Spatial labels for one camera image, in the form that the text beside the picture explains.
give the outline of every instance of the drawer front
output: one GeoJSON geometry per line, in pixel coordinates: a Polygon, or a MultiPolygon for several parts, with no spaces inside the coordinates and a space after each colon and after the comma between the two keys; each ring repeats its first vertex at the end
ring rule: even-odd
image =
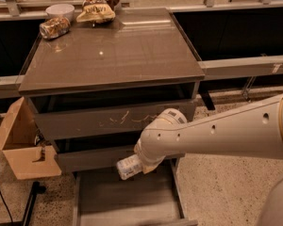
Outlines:
{"type": "Polygon", "coordinates": [[[141,131],[166,108],[176,108],[192,120],[194,101],[170,102],[163,105],[134,105],[96,108],[58,113],[37,114],[35,122],[46,139],[90,137],[141,131]]]}

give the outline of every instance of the white robotic arm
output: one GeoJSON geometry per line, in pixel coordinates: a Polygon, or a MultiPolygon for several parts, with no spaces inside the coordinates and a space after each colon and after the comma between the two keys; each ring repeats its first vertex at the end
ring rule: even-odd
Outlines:
{"type": "MultiPolygon", "coordinates": [[[[134,151],[117,163],[124,180],[176,153],[283,158],[283,94],[193,122],[167,109],[142,131],[134,151]]],[[[283,226],[283,175],[258,219],[258,226],[275,225],[283,226]]]]}

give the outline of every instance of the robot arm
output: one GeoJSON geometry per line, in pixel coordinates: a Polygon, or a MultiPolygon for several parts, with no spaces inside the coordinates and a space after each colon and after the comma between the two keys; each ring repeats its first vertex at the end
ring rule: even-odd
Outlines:
{"type": "Polygon", "coordinates": [[[167,109],[142,131],[134,151],[117,163],[124,180],[177,153],[283,158],[283,94],[192,122],[167,109]]]}

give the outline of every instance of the speckled floor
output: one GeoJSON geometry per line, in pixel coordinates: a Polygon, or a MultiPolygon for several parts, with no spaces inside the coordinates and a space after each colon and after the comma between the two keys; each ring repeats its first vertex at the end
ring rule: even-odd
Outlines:
{"type": "MultiPolygon", "coordinates": [[[[253,90],[260,100],[283,88],[253,90]]],[[[245,105],[239,91],[212,93],[216,111],[199,100],[195,119],[245,105]]],[[[199,225],[255,225],[264,201],[283,171],[283,160],[187,154],[178,167],[183,206],[199,225]]],[[[72,225],[75,179],[71,174],[39,180],[47,190],[38,195],[30,225],[72,225]]],[[[0,186],[15,221],[21,220],[32,181],[17,181],[0,153],[0,186]]],[[[0,199],[0,223],[9,222],[0,199]]]]}

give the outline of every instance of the brown snack bag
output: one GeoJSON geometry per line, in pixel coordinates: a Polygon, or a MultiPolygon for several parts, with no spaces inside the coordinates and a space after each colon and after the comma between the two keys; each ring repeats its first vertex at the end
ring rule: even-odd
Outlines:
{"type": "Polygon", "coordinates": [[[120,0],[85,0],[83,2],[83,12],[78,15],[76,21],[101,24],[113,21],[115,18],[114,7],[120,0]]]}

